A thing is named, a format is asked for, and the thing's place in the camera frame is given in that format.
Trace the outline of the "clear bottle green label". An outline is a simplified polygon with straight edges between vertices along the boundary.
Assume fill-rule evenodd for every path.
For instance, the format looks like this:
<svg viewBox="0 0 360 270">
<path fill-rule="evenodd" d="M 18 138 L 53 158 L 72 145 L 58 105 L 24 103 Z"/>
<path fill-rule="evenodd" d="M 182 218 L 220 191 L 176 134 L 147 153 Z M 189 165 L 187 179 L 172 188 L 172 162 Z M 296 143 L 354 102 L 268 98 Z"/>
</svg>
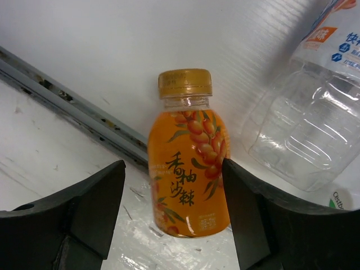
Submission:
<svg viewBox="0 0 360 270">
<path fill-rule="evenodd" d="M 359 189 L 333 188 L 330 192 L 328 206 L 340 210 L 359 210 Z"/>
</svg>

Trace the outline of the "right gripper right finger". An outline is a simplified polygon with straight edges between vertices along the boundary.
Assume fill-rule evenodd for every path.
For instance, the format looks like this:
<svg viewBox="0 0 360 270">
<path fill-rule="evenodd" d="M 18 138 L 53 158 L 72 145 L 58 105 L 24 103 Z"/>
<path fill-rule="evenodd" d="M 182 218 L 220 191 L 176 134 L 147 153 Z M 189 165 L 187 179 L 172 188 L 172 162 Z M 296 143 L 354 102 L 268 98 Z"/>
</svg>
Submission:
<svg viewBox="0 0 360 270">
<path fill-rule="evenodd" d="M 358 269 L 359 211 L 291 195 L 230 159 L 224 192 L 241 269 Z"/>
</svg>

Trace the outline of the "clear bottle blue orange label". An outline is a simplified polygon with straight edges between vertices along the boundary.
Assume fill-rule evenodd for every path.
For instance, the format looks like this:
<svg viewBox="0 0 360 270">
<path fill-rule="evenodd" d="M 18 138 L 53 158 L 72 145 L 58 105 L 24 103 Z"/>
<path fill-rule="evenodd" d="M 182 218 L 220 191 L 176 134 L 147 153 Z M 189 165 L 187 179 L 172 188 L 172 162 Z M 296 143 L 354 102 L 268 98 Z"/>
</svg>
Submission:
<svg viewBox="0 0 360 270">
<path fill-rule="evenodd" d="M 359 154 L 359 2 L 331 1 L 242 130 L 247 153 L 307 192 Z"/>
</svg>

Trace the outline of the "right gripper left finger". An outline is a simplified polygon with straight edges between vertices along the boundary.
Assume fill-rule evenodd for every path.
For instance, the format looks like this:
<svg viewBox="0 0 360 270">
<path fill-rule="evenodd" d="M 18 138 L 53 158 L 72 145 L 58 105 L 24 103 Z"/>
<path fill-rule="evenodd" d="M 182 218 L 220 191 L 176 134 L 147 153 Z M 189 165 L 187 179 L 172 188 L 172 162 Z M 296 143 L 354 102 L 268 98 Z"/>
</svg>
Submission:
<svg viewBox="0 0 360 270">
<path fill-rule="evenodd" d="M 1 269 L 101 269 L 125 181 L 125 163 L 42 199 L 1 211 Z"/>
</svg>

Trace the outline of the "orange sea-buckthorn juice bottle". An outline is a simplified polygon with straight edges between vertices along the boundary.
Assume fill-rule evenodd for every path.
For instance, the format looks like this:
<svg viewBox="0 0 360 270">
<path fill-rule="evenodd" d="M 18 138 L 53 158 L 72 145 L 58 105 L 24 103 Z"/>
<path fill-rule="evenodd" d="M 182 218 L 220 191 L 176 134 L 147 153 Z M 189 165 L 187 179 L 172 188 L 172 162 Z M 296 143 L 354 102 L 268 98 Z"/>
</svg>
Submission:
<svg viewBox="0 0 360 270">
<path fill-rule="evenodd" d="M 211 75 L 205 69 L 166 71 L 158 90 L 164 107 L 147 143 L 155 224 L 180 238 L 216 234 L 230 224 L 222 176 L 230 137 L 209 106 Z"/>
</svg>

